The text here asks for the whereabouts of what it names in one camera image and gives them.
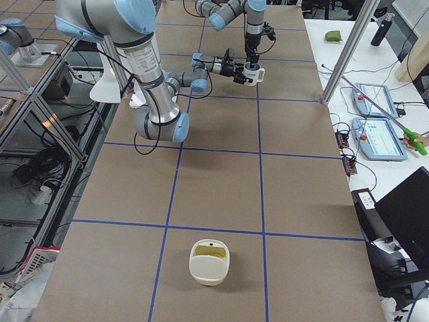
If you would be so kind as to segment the person hand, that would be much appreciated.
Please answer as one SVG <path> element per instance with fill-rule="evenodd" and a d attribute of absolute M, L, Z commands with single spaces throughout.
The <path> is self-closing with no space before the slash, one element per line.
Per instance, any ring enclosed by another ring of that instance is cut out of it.
<path fill-rule="evenodd" d="M 420 142 L 424 146 L 429 145 L 429 138 L 421 136 L 421 135 L 419 135 L 416 139 L 414 139 L 414 141 Z M 412 150 L 416 150 L 416 148 L 412 145 L 412 140 L 406 134 L 404 134 L 404 144 L 407 148 L 412 149 Z"/>

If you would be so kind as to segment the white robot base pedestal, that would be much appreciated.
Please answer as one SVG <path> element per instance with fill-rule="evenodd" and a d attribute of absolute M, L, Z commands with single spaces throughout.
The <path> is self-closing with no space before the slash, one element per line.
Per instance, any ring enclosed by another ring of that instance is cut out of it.
<path fill-rule="evenodd" d="M 89 97 L 91 100 L 101 103 L 119 103 L 122 95 L 120 94 L 119 83 L 112 66 L 106 56 L 101 54 L 103 64 L 103 75 L 90 90 Z M 146 105 L 146 99 L 137 83 L 133 85 L 133 94 L 129 106 L 137 109 Z"/>

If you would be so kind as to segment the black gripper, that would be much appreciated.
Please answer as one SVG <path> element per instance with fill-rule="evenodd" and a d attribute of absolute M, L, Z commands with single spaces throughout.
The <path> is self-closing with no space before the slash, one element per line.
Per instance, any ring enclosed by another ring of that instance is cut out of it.
<path fill-rule="evenodd" d="M 253 65 L 254 70 L 258 70 L 259 69 L 258 54 L 265 54 L 273 48 L 273 46 L 275 45 L 275 29 L 272 26 L 270 26 L 266 21 L 264 21 L 262 24 L 259 24 L 259 25 L 253 25 L 246 22 L 244 34 L 245 34 L 245 51 L 247 55 L 246 61 L 250 66 Z M 271 41 L 271 45 L 267 50 L 258 52 L 257 48 L 260 45 L 261 38 L 263 36 L 268 37 L 268 39 Z"/>
<path fill-rule="evenodd" d="M 228 48 L 221 60 L 221 76 L 232 77 L 234 83 L 252 85 L 253 79 L 243 75 L 244 64 L 235 62 L 234 49 Z"/>

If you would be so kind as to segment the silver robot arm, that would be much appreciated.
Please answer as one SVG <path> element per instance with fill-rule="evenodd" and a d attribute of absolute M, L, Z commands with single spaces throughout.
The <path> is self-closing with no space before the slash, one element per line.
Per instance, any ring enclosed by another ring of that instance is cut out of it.
<path fill-rule="evenodd" d="M 276 41 L 274 28 L 264 19 L 266 1 L 195 1 L 195 9 L 199 15 L 208 18 L 217 32 L 223 30 L 240 15 L 245 15 L 244 46 L 246 61 L 251 67 L 255 67 L 259 57 L 264 54 L 258 50 L 261 38 L 267 36 L 272 42 Z"/>
<path fill-rule="evenodd" d="M 203 56 L 192 72 L 164 73 L 154 40 L 157 20 L 152 1 L 57 1 L 55 18 L 58 30 L 67 36 L 98 43 L 109 36 L 124 51 L 147 102 L 134 117 L 141 137 L 167 142 L 186 139 L 189 115 L 172 97 L 182 87 L 203 92 L 216 61 Z"/>

